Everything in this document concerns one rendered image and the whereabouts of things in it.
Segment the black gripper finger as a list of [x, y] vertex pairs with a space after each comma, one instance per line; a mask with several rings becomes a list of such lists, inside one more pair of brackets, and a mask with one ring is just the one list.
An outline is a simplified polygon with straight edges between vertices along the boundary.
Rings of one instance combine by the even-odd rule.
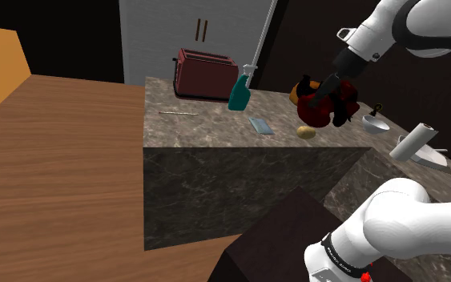
[[334, 73], [329, 75], [319, 86], [314, 97], [310, 100], [310, 107], [317, 107], [320, 100], [323, 99], [326, 95], [332, 93], [337, 87], [340, 86], [340, 75], [338, 73]]

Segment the red and black figure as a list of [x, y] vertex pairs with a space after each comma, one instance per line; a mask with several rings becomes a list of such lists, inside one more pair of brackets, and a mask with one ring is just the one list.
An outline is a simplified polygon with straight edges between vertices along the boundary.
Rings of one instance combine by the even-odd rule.
[[299, 118], [310, 127], [322, 128], [330, 122], [335, 127], [343, 126], [351, 121], [352, 116], [360, 109], [357, 103], [358, 91], [346, 80], [340, 82], [332, 93], [320, 100], [317, 107], [308, 104], [316, 93], [309, 88], [309, 82], [313, 81], [310, 76], [303, 75], [297, 87], [298, 103], [297, 114]]

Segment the orange round object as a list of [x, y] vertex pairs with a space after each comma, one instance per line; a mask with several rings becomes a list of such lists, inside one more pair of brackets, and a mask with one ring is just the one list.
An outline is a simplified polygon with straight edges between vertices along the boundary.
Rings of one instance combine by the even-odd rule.
[[[297, 105], [298, 103], [298, 95], [297, 95], [297, 87], [298, 87], [299, 83], [297, 83], [291, 90], [288, 98], [289, 100], [294, 104]], [[309, 82], [309, 88], [312, 89], [313, 92], [315, 92], [320, 86], [320, 82], [317, 81], [310, 81]]]

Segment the yellow-brown potato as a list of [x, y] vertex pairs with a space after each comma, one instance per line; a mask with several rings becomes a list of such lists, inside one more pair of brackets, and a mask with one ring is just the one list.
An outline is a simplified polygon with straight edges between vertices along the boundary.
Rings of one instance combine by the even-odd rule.
[[312, 127], [301, 126], [296, 129], [296, 134], [301, 139], [312, 139], [316, 136], [316, 130]]

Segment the white bowl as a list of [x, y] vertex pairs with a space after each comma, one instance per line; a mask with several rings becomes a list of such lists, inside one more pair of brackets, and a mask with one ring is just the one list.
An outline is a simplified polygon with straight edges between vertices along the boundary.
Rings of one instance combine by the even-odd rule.
[[362, 117], [363, 128], [369, 134], [375, 135], [388, 131], [389, 125], [372, 115], [364, 115]]

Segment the grey-blue flat sponge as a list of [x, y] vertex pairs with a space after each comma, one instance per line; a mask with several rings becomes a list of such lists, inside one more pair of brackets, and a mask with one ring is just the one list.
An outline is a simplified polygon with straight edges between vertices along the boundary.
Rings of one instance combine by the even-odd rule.
[[268, 126], [264, 119], [248, 118], [250, 124], [261, 135], [274, 135], [274, 131]]

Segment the teal spray bottle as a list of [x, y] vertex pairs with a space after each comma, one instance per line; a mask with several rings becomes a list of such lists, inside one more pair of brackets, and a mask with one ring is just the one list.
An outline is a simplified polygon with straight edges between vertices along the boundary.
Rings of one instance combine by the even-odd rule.
[[228, 101], [230, 111], [244, 111], [251, 98], [251, 92], [248, 88], [248, 79], [257, 66], [250, 64], [243, 65], [244, 72], [236, 81]]

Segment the white paper towel roll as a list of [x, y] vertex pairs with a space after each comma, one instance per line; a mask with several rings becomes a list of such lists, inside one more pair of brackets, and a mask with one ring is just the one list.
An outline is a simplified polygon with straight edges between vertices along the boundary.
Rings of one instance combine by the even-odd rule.
[[438, 131], [433, 127], [418, 123], [390, 152], [389, 155], [397, 161], [407, 161], [430, 141]]

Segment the dark red toaster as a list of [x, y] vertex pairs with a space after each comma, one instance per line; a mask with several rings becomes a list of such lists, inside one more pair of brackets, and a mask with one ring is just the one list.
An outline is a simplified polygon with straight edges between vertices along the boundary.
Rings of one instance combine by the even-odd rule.
[[175, 62], [173, 87], [179, 99], [227, 103], [239, 75], [228, 56], [181, 48]]

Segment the white flat dish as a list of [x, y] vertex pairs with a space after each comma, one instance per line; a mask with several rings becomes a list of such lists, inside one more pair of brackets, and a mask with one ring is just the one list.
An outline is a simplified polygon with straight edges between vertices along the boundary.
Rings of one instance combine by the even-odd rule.
[[[398, 143], [405, 136], [406, 135], [400, 135], [399, 139], [398, 139]], [[441, 153], [439, 153], [435, 149], [431, 148], [428, 144], [425, 144], [410, 159], [415, 161], [416, 163], [425, 165], [426, 167], [431, 167], [431, 168], [435, 168], [438, 170], [442, 170], [442, 169], [445, 169], [448, 167], [447, 159]]]

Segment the dark robot stand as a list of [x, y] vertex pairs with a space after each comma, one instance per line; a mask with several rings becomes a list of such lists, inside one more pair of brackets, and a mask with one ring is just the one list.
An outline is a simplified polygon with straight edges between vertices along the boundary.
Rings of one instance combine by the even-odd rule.
[[305, 248], [340, 225], [297, 187], [223, 251], [207, 282], [309, 282]]

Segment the grey-white refrigerator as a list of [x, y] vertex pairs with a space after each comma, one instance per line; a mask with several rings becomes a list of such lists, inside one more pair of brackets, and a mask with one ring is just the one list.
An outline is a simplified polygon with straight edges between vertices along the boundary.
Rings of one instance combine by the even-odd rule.
[[258, 59], [275, 0], [119, 0], [124, 82], [170, 79], [179, 49], [227, 55], [238, 66]]

